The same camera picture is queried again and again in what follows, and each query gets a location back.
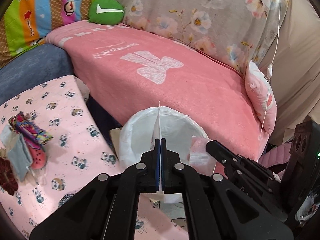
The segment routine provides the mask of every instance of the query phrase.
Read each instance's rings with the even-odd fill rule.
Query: red star
[[[30,19],[30,15],[32,12],[30,12],[29,10],[24,14],[24,19]]]

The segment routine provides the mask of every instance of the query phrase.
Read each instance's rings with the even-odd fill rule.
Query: grey floral curtain
[[[124,23],[200,50],[236,70],[257,65],[277,35],[289,0],[117,0]]]

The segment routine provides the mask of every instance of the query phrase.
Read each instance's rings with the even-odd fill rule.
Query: green round cushion
[[[124,16],[124,8],[116,0],[95,0],[89,9],[89,22],[116,25],[122,21]]]

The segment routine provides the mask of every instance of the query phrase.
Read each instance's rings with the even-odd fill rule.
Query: metal rivet
[[[213,174],[212,178],[214,181],[222,181],[223,180],[223,176],[219,173]]]
[[[144,163],[137,163],[136,168],[138,170],[143,170],[146,168],[146,165]]]
[[[99,176],[98,176],[98,180],[100,180],[100,181],[105,181],[105,180],[107,180],[107,179],[108,179],[108,174],[101,173],[101,174],[99,174]]]
[[[184,169],[184,165],[183,165],[182,163],[176,163],[176,164],[174,165],[174,168],[175,168],[176,170],[183,170],[183,169]]]

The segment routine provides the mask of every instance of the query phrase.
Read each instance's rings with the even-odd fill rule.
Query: pink blanket
[[[189,115],[235,154],[258,160],[268,140],[244,80],[183,44],[123,25],[75,22],[48,34],[65,49],[75,74],[121,124],[151,106]]]

